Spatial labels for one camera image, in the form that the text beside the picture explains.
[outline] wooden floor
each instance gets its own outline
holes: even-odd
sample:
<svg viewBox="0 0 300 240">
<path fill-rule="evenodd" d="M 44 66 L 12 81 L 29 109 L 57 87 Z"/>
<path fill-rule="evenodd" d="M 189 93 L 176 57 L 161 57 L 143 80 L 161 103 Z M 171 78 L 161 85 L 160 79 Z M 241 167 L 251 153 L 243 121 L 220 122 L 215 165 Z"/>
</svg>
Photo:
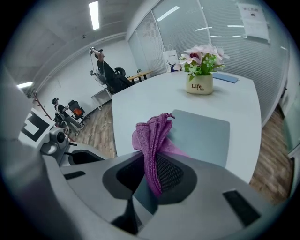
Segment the wooden floor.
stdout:
<svg viewBox="0 0 300 240">
<path fill-rule="evenodd" d="M 102 111 L 96 110 L 87 120 L 85 128 L 74 139 L 91 145 L 110 158 L 117 156 L 113 136 L 112 103 L 105 104 Z M 283 134 L 283 120 L 279 110 L 275 110 L 262 129 L 261 149 L 250 185 L 273 204 L 283 202 L 292 184 L 293 164 L 288 159 Z"/>
</svg>

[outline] purple towel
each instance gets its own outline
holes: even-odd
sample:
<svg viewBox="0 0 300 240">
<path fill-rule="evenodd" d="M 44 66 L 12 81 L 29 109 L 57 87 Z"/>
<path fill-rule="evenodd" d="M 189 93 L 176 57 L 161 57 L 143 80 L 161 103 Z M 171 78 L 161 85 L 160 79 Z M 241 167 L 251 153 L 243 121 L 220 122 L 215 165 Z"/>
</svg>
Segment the purple towel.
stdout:
<svg viewBox="0 0 300 240">
<path fill-rule="evenodd" d="M 132 134 L 133 148 L 142 151 L 144 154 L 146 180 L 156 196 L 162 194 L 156 171 L 156 152 L 170 152 L 188 157 L 187 154 L 179 150 L 174 143 L 166 137 L 173 124 L 172 120 L 167 120 L 168 117 L 175 118 L 172 114 L 163 113 L 150 118 L 147 123 L 137 123 L 136 130 Z"/>
</svg>

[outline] shopping bag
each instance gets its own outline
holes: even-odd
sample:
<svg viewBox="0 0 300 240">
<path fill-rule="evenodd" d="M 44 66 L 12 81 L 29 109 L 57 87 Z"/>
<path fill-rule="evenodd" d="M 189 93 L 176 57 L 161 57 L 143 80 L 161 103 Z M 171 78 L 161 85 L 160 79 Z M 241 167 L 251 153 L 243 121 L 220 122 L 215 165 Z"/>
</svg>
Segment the shopping bag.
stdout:
<svg viewBox="0 0 300 240">
<path fill-rule="evenodd" d="M 178 70 L 174 69 L 174 66 L 176 64 L 179 64 L 178 56 L 176 53 L 176 50 L 170 50 L 170 47 L 168 46 L 168 50 L 166 51 L 166 46 L 165 46 L 165 51 L 163 52 L 164 59 L 165 59 L 165 66 L 167 68 L 167 72 L 177 72 Z"/>
</svg>

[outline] blue folder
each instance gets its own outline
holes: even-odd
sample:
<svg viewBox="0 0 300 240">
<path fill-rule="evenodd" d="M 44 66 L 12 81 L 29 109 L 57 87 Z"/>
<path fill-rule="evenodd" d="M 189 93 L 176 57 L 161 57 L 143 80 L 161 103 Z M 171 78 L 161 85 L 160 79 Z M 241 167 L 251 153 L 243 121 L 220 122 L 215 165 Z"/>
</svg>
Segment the blue folder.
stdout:
<svg viewBox="0 0 300 240">
<path fill-rule="evenodd" d="M 237 77 L 232 77 L 232 76 L 221 74 L 221 73 L 213 73 L 212 77 L 220 79 L 220 80 L 224 80 L 224 81 L 230 82 L 230 83 L 236 83 L 239 80 Z"/>
</svg>

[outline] white table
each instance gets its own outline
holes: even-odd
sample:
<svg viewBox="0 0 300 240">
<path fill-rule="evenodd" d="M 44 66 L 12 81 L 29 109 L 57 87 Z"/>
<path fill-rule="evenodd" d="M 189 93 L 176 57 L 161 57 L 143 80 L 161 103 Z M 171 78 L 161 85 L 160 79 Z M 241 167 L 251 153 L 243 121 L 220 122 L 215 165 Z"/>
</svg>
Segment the white table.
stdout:
<svg viewBox="0 0 300 240">
<path fill-rule="evenodd" d="M 109 98 L 110 99 L 113 99 L 112 98 L 112 95 L 110 94 L 110 92 L 107 90 L 107 87 L 106 87 L 106 85 L 103 85 L 104 87 L 103 87 L 103 89 L 101 89 L 99 92 L 97 92 L 95 95 L 93 95 L 93 96 L 91 96 L 91 99 L 93 99 L 93 101 L 96 103 L 96 105 L 97 105 L 97 108 L 101 111 L 101 108 L 100 107 L 102 107 L 102 104 L 104 104 L 104 103 L 106 103 L 107 101 L 108 101 L 108 99 L 106 98 L 106 97 L 104 97 L 104 102 L 100 102 L 99 100 L 98 100 L 98 97 L 100 96 L 100 94 L 101 93 L 104 93 L 104 92 L 106 92 L 107 94 L 108 94 L 108 96 L 109 96 Z"/>
<path fill-rule="evenodd" d="M 186 93 L 185 72 L 164 73 L 113 96 L 113 129 L 118 156 L 133 152 L 131 136 L 138 122 L 161 113 L 183 110 L 230 122 L 226 169 L 250 182 L 261 143 L 261 112 L 252 80 L 235 84 L 214 79 L 211 95 Z"/>
</svg>

